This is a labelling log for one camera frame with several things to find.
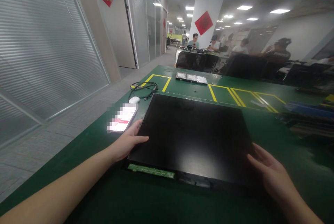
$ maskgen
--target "yellow tape marking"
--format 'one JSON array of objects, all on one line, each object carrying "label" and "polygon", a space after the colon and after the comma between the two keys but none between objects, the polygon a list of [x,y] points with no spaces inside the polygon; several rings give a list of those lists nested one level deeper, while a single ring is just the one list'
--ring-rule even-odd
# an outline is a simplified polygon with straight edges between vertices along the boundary
[{"label": "yellow tape marking", "polygon": [[165,84],[165,86],[164,86],[164,88],[163,88],[163,90],[162,90],[163,92],[166,91],[167,86],[168,86],[170,80],[172,79],[171,77],[167,77],[167,76],[162,76],[162,75],[152,74],[152,75],[145,81],[145,83],[143,83],[141,86],[145,86],[145,85],[146,85],[146,82],[150,81],[150,79],[153,78],[153,76],[158,76],[158,77],[168,78],[167,83]]},{"label": "yellow tape marking", "polygon": [[210,84],[208,84],[208,86],[209,86],[209,89],[210,89],[210,92],[211,92],[211,95],[212,95],[213,101],[217,102],[217,100],[216,100],[216,96],[215,96],[215,94],[213,93],[213,90],[212,90],[212,88],[211,88],[211,85],[210,85]]},{"label": "yellow tape marking", "polygon": [[268,93],[259,93],[259,92],[256,92],[256,94],[262,94],[262,95],[274,96],[276,99],[278,99],[280,102],[282,102],[283,104],[286,105],[286,103],[285,103],[283,100],[281,100],[279,97],[277,97],[276,95],[268,94]]},{"label": "yellow tape marking", "polygon": [[230,88],[229,87],[225,87],[225,86],[217,86],[217,85],[211,85],[211,84],[208,84],[209,86],[209,89],[210,89],[210,92],[211,92],[211,95],[212,95],[212,98],[213,98],[213,101],[216,101],[216,97],[215,97],[215,94],[213,93],[212,91],[212,86],[216,86],[216,87],[221,87],[221,88],[226,88],[228,90],[228,92],[230,93],[230,95],[232,96],[232,98],[235,100],[235,102],[237,103],[238,106],[241,106],[241,104],[239,103],[239,101],[235,98],[235,96],[233,95],[233,93],[231,92]]},{"label": "yellow tape marking", "polygon": [[260,100],[262,100],[272,111],[279,113],[274,107],[272,107],[268,102],[266,102],[257,92],[254,92]]},{"label": "yellow tape marking", "polygon": [[169,84],[169,82],[170,82],[171,79],[172,79],[171,77],[168,78],[167,83],[166,83],[166,85],[164,86],[164,88],[162,90],[163,92],[166,91],[167,86],[168,86],[168,84]]},{"label": "yellow tape marking", "polygon": [[238,100],[240,101],[240,103],[242,104],[243,107],[246,107],[246,105],[244,104],[244,102],[241,100],[241,98],[237,95],[237,93],[235,92],[234,88],[231,88],[232,92],[235,94],[235,96],[238,98]]},{"label": "yellow tape marking", "polygon": [[[237,91],[242,91],[242,92],[249,92],[251,95],[253,95],[254,98],[256,98],[261,104],[265,104],[260,98],[258,98],[252,91],[247,91],[247,90],[242,90],[242,89],[237,89],[237,88],[231,88],[231,90],[237,95],[237,93],[235,92],[235,90]],[[266,109],[269,112],[273,112],[272,109],[269,107],[269,104],[266,102],[267,106]]]}]

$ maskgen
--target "glass partition wall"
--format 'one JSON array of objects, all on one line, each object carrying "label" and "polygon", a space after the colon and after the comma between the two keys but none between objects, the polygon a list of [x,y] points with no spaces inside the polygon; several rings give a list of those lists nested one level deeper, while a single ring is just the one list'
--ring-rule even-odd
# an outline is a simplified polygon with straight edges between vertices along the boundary
[{"label": "glass partition wall", "polygon": [[128,5],[138,66],[143,67],[161,55],[161,33],[165,30],[161,14],[167,7],[161,0],[128,0]]}]

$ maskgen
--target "red fu character sign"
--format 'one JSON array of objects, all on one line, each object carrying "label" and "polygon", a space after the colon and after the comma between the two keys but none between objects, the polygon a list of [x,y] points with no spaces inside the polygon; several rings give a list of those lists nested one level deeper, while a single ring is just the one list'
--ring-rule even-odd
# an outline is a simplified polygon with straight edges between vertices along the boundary
[{"label": "red fu character sign", "polygon": [[213,26],[208,11],[204,12],[204,14],[196,20],[195,25],[200,35],[204,34],[211,26]]}]

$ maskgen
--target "hand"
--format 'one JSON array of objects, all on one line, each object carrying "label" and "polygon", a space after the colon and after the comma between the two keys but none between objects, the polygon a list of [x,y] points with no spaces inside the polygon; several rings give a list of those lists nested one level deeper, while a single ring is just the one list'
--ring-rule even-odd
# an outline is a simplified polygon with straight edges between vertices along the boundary
[{"label": "hand", "polygon": [[285,204],[299,196],[284,166],[270,153],[253,143],[259,160],[247,155],[250,163],[262,172],[263,183],[270,196],[279,204]]},{"label": "hand", "polygon": [[142,122],[142,119],[135,121],[128,130],[108,147],[114,162],[120,161],[128,156],[136,144],[148,141],[148,136],[136,136]]}]

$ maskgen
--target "smartphone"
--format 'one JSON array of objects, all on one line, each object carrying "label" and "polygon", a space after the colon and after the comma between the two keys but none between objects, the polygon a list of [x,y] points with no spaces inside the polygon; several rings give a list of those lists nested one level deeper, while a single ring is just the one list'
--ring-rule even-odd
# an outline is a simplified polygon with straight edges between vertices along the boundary
[{"label": "smartphone", "polygon": [[138,104],[123,104],[117,115],[109,122],[107,133],[124,132],[138,111]]}]

